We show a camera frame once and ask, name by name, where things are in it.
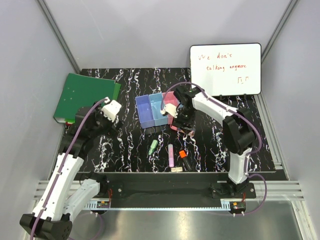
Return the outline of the light blue end bin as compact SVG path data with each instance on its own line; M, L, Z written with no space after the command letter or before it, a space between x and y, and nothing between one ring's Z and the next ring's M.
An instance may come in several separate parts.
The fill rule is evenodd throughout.
M192 126L195 125L195 121L196 121L196 110L193 110L191 113L190 113L190 124Z

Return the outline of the pink rectangular bin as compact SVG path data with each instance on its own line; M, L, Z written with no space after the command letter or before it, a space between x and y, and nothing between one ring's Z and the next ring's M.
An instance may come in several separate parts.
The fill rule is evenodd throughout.
M179 101L174 96L174 92L173 91L169 91L166 96L165 96L165 93L163 93L162 97L164 99L164 101L163 101L164 106L167 105L167 104L172 104L176 108L179 105ZM168 118L167 124L171 125L172 122L173 122L174 117L171 114L168 113L167 114L167 118Z

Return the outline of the pink highlighter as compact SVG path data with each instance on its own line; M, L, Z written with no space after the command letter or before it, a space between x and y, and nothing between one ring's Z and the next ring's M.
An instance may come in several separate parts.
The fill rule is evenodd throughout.
M174 147L172 144L168 145L168 165L170 168L175 166L174 162Z

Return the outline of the purple rectangular bin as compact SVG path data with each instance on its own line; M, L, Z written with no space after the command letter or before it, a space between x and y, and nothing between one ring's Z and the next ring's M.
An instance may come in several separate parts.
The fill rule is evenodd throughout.
M152 114L151 103L148 95L137 96L135 98L139 122L142 129L155 126Z

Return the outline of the pink-capped colourful bottle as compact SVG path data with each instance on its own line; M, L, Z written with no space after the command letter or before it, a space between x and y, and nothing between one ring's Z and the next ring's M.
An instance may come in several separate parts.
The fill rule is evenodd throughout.
M184 135L189 136L189 137L194 137L195 132L196 132L196 128L195 127L192 127L192 128L179 128L179 127L176 127L176 126L171 124L170 128L173 131L176 131L178 133L184 134Z

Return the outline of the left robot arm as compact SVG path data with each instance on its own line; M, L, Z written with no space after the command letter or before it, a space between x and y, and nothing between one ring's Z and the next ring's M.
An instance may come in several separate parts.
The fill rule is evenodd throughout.
M56 166L38 204L22 215L19 224L30 239L66 240L73 221L94 197L112 197L106 175L90 172L80 187L69 195L73 180L102 135L116 136L123 122L116 122L121 104L108 97L92 107L81 107L58 150Z

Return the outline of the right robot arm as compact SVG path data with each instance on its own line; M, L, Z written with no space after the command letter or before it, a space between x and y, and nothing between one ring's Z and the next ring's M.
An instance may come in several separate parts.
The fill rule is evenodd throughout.
M228 179L220 187L220 193L239 198L249 182L248 163L251 155L262 148L260 133L249 121L251 112L235 108L210 97L200 87L187 89L178 86L173 92L179 101L174 110L173 126L185 134L194 130L196 112L203 112L222 126L224 145L229 151Z

